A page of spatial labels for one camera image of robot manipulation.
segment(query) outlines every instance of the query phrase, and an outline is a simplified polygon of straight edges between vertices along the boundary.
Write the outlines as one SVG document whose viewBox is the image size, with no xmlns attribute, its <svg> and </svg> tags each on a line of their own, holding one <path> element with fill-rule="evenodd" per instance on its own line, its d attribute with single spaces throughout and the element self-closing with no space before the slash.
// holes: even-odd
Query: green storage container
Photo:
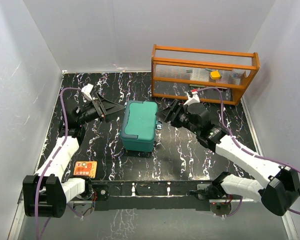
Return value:
<svg viewBox="0 0 300 240">
<path fill-rule="evenodd" d="M 152 152 L 155 144 L 158 105 L 152 101 L 126 104 L 120 137 L 127 150 Z"/>
</svg>

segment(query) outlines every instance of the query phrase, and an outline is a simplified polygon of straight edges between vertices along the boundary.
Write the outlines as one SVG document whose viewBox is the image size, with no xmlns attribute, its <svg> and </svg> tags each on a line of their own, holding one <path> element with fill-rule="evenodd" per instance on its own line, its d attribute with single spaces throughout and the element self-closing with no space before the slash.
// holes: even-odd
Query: wooden frame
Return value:
<svg viewBox="0 0 300 240">
<path fill-rule="evenodd" d="M 187 60 L 187 59 L 174 59 L 167 57 L 157 57 L 156 51 L 174 51 L 174 52 L 187 52 L 187 53 L 197 53 L 197 54 L 212 54 L 212 55 L 223 55 L 223 56 L 234 56 L 234 57 L 245 57 L 251 58 L 251 65 L 239 65 L 232 63 L 218 63 L 218 62 L 207 62 L 207 61 L 197 61 L 197 60 Z M 176 66 L 176 67 L 191 67 L 191 68 L 212 68 L 218 70 L 228 70 L 232 69 L 243 69 L 250 71 L 249 76 L 244 73 L 243 78 L 241 79 L 240 84 L 229 84 L 223 82 L 210 82 L 210 81 L 197 81 L 190 79 L 180 79 L 180 78 L 169 78 L 156 76 L 156 66 L 157 65 L 166 65 L 166 66 Z M 155 93 L 155 82 L 173 82 L 173 83 L 182 83 L 182 84 L 196 84 L 196 85 L 204 85 L 204 86 L 212 86 L 219 88 L 230 88 L 232 89 L 232 101 L 223 101 L 225 104 L 237 105 L 241 100 L 241 97 L 245 93 L 246 89 L 250 85 L 251 81 L 254 79 L 260 68 L 260 62 L 258 54 L 255 53 L 245 53 L 245 52 L 233 52 L 233 51 L 217 51 L 217 50 L 209 50 L 209 49 L 195 49 L 195 48 L 185 48 L 185 47 L 174 47 L 174 46 L 158 46 L 154 45 L 151 56 L 151 93 L 153 97 L 161 97 L 161 98 L 174 98 L 186 100 L 186 96 L 177 96 L 177 95 L 168 95 Z M 201 101 L 209 102 L 209 103 L 220 103 L 220 100 L 216 99 L 208 99 L 201 98 Z"/>
</svg>

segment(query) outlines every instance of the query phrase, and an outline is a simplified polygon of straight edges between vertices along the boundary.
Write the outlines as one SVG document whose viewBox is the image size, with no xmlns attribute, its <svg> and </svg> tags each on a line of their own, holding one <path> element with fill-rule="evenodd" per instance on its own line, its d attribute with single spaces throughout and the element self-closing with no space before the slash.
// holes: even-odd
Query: black marble table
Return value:
<svg viewBox="0 0 300 240">
<path fill-rule="evenodd" d="M 126 105 L 129 100 L 155 101 L 159 110 L 162 110 L 173 100 L 151 97 L 150 72 L 65 74 L 61 89 L 82 88 L 86 84 L 94 85 L 93 93 L 98 92 L 104 98 L 121 105 Z M 184 91 L 182 85 L 171 87 L 177 92 Z M 84 104 L 84 98 L 79 91 L 66 91 L 64 99 L 73 107 Z M 212 121 L 220 124 L 220 104 L 204 103 L 204 105 L 211 113 Z M 67 166 L 63 181 L 73 174 L 76 161 L 97 161 L 97 173 L 94 179 L 96 181 L 213 180 L 223 171 L 250 178 L 231 161 L 202 147 L 194 134 L 187 129 L 174 128 L 165 123 L 162 131 L 156 132 L 155 148 L 152 152 L 127 151 L 119 136 L 123 117 L 122 112 L 110 123 L 94 121 L 86 125 L 83 143 Z M 242 104 L 226 105 L 224 118 L 237 139 L 255 150 Z M 58 99 L 40 166 L 55 146 L 61 120 L 62 109 Z"/>
</svg>

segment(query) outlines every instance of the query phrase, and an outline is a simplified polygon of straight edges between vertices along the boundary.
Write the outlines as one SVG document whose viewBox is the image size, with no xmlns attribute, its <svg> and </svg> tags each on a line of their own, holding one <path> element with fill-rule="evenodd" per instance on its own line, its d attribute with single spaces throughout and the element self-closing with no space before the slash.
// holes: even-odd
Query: dish rack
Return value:
<svg viewBox="0 0 300 240">
<path fill-rule="evenodd" d="M 151 94 L 153 97 L 187 99 L 193 88 L 217 87 L 223 102 L 237 105 L 260 68 L 258 54 L 194 49 L 173 46 L 153 46 L 151 58 Z M 244 71 L 233 78 L 234 71 Z M 220 79 L 212 80 L 210 73 L 218 71 Z M 220 103 L 213 89 L 202 91 L 200 101 Z"/>
</svg>

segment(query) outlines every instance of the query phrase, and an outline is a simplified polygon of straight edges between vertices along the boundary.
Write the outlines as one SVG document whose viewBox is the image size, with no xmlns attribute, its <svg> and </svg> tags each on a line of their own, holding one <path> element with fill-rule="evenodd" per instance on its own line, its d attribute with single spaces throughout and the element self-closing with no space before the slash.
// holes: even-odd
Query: orange card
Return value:
<svg viewBox="0 0 300 240">
<path fill-rule="evenodd" d="M 89 176 L 94 179 L 96 177 L 97 162 L 96 161 L 77 161 L 74 167 L 75 176 Z"/>
</svg>

